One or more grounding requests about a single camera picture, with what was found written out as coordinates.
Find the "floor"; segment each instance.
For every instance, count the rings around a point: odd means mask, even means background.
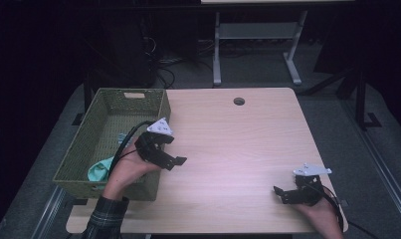
[[[298,47],[294,61],[303,80],[301,86],[291,82],[283,60],[282,53],[290,42],[243,44],[235,52],[224,54],[223,83],[219,88],[285,87],[300,92],[330,76],[313,71],[319,44],[303,43]],[[172,54],[165,57],[174,59]],[[173,89],[213,87],[211,55],[205,53],[199,60],[166,67],[175,76]],[[159,73],[168,84],[171,82],[169,72]],[[332,84],[313,96],[298,97],[321,158],[333,171],[330,179],[343,202],[347,219],[378,238],[401,238],[401,206],[398,206],[401,197],[395,196],[401,194],[401,127],[379,93],[367,86],[366,111],[374,113],[382,127],[361,130],[353,119],[354,96],[339,100],[335,96],[338,85]],[[163,88],[163,84],[157,81],[153,88]],[[83,86],[79,86],[0,224],[0,239],[79,237],[70,235],[65,228],[75,198],[56,187],[52,178],[78,129],[73,121],[84,108]],[[380,163],[387,166],[387,172],[395,179],[393,186],[392,181],[385,179],[390,176],[380,169],[383,168],[378,166]],[[123,235],[123,238],[144,238],[144,235]],[[319,237],[301,234],[294,238]],[[349,225],[345,238],[370,237]]]

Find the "wooden table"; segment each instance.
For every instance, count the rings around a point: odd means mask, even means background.
[[[172,171],[162,170],[156,201],[130,202],[123,233],[313,231],[273,191],[274,185],[295,189],[293,170],[303,163],[322,165],[291,89],[167,94],[175,140],[165,151],[188,160]],[[235,98],[245,104],[235,105]],[[327,175],[321,180],[333,189]],[[96,203],[91,199],[85,206],[74,206],[67,230],[83,232]]]

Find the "hand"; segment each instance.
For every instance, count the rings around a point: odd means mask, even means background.
[[[294,204],[293,208],[303,214],[323,238],[343,239],[334,209],[326,199],[322,198],[314,206]]]
[[[149,171],[161,168],[153,163],[146,162],[138,155],[134,143],[126,147],[121,158],[113,169],[112,175],[107,181],[102,196],[111,200],[121,200],[124,190],[138,177]]]

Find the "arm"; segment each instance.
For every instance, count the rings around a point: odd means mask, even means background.
[[[324,239],[343,239],[336,214],[326,199],[322,198],[312,207],[304,204],[295,204],[293,208],[304,215]]]
[[[135,146],[132,144],[122,155],[134,150]],[[160,170],[160,167],[142,160],[136,151],[120,159],[107,181],[82,238],[119,238],[120,226],[128,206],[128,199],[122,197],[123,193],[138,177],[153,170]]]

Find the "teal cloth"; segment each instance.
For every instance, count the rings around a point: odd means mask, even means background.
[[[88,171],[89,181],[107,181],[113,157],[95,163]]]

